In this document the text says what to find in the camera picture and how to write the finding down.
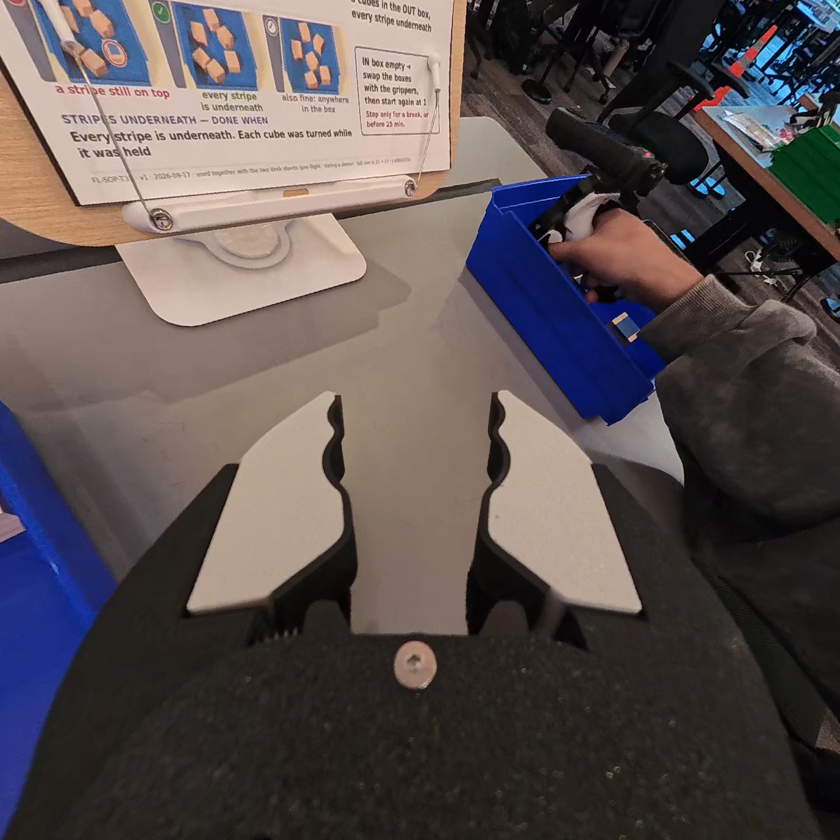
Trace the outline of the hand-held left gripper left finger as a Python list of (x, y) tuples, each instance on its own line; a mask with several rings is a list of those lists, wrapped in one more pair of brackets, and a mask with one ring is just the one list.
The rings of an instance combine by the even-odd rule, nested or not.
[(310, 605), (350, 621), (358, 554), (342, 485), (343, 406), (324, 392), (241, 458), (186, 610), (263, 608), (278, 634), (302, 629)]

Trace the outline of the blue plastic bin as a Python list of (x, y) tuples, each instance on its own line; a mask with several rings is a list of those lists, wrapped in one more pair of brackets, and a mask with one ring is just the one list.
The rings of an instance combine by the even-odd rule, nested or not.
[(655, 390), (664, 362), (638, 334), (621, 341), (610, 326), (628, 312), (641, 328), (654, 314), (618, 298), (589, 303), (568, 265), (529, 231), (583, 175), (493, 189), (466, 267), (584, 419), (615, 424)]
[(18, 420), (1, 409), (2, 797), (22, 788), (55, 694), (116, 581)]

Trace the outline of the person's right forearm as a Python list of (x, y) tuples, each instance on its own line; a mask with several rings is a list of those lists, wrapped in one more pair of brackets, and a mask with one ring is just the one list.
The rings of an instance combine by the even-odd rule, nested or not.
[(814, 321), (779, 301), (750, 306), (714, 276), (645, 300), (688, 541), (838, 532), (838, 372), (813, 349)]

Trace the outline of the person's right hand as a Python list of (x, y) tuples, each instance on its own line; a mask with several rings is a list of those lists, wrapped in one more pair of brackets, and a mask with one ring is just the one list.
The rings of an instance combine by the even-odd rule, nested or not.
[(625, 299), (660, 313), (703, 281), (693, 265), (634, 215), (614, 208), (595, 222), (589, 237), (549, 246), (556, 262), (583, 272), (587, 302), (599, 301), (600, 288), (615, 287)]

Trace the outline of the white stand with wooden board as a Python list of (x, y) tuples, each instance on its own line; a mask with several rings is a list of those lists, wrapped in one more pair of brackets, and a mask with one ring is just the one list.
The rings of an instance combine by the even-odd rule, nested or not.
[(338, 216), (431, 196), (451, 168), (466, 11), (467, 2), (455, 2), (444, 171), (81, 206), (2, 66), (2, 221), (57, 243), (116, 246), (152, 311), (176, 326), (202, 326), (355, 282), (366, 263)]

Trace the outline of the wooden top table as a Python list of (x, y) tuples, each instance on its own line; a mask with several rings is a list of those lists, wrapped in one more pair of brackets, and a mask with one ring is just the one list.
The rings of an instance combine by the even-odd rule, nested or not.
[(685, 249), (685, 256), (708, 275), (747, 238), (771, 227), (791, 224), (805, 237), (806, 271), (816, 274), (838, 261), (839, 244), (835, 227), (823, 221), (772, 171), (772, 156), (757, 152), (748, 138), (727, 116), (746, 113), (772, 129), (782, 128), (792, 109), (784, 106), (715, 107), (695, 112), (698, 127), (709, 135), (723, 155), (724, 172), (742, 196), (742, 202), (711, 225)]

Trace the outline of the person's body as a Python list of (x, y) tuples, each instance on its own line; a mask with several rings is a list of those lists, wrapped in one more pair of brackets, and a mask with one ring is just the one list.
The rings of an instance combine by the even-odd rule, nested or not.
[(751, 517), (686, 517), (685, 530), (759, 665), (823, 834), (838, 838), (838, 518), (795, 531)]

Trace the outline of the black office chair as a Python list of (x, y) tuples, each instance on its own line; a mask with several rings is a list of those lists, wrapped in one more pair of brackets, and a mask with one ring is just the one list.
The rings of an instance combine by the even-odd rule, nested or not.
[(721, 63), (693, 70), (713, 29), (722, 1), (668, 2), (665, 27), (641, 70), (611, 100), (598, 123), (665, 165), (665, 179), (686, 185), (706, 170), (706, 146), (683, 123), (696, 106), (730, 87), (742, 98), (749, 90)]

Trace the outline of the printed instruction sheet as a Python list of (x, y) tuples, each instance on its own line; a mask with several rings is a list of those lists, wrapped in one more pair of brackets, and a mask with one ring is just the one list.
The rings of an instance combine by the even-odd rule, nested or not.
[(455, 2), (2, 2), (2, 66), (75, 203), (450, 167)]

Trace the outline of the orange traffic cone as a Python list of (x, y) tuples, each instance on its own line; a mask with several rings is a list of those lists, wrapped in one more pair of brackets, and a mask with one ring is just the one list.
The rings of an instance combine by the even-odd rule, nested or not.
[(751, 64), (757, 59), (760, 52), (774, 37), (778, 25), (770, 26), (751, 47), (749, 47), (733, 64), (730, 65), (728, 72), (733, 76), (740, 78)]

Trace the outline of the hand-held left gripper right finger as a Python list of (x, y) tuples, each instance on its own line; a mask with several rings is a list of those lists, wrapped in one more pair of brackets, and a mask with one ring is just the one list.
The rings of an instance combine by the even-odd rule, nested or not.
[(602, 489), (611, 478), (510, 391), (488, 419), (489, 486), (467, 573), (470, 635), (582, 640), (576, 611), (640, 618), (642, 600)]

